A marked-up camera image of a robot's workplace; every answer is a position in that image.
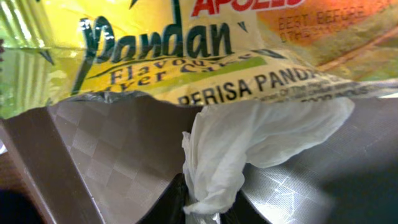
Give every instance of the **plastic wrapper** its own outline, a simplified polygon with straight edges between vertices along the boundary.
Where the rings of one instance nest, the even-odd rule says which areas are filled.
[[[145,93],[180,105],[397,91],[398,1],[0,1],[0,117]]]

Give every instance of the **yellow snack wrapper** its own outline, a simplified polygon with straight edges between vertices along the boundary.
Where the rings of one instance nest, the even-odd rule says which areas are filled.
[[[0,117],[146,93],[180,105],[397,92],[398,0],[0,0]]]

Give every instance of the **black object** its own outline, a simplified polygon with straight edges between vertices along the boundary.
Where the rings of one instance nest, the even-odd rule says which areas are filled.
[[[139,224],[185,224],[182,208],[188,196],[188,187],[183,174],[177,174],[167,186],[151,210],[138,222]],[[221,224],[263,224],[267,223],[239,191],[235,203],[225,214],[220,215]]]
[[[0,223],[42,224],[36,208],[22,194],[10,190],[0,191]]]

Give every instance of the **white tissue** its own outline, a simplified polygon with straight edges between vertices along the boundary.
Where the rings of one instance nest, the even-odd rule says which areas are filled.
[[[183,133],[183,173],[192,204],[185,213],[224,213],[242,187],[245,163],[266,168],[330,137],[350,116],[346,98],[319,103],[242,101],[206,106]]]

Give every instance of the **crumpled tissue paper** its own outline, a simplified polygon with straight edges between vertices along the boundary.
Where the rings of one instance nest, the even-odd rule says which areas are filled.
[[[214,215],[232,207],[245,163],[266,168],[326,141],[350,116],[354,103],[256,100],[206,106],[192,132],[183,133],[183,173],[191,204],[186,214]]]

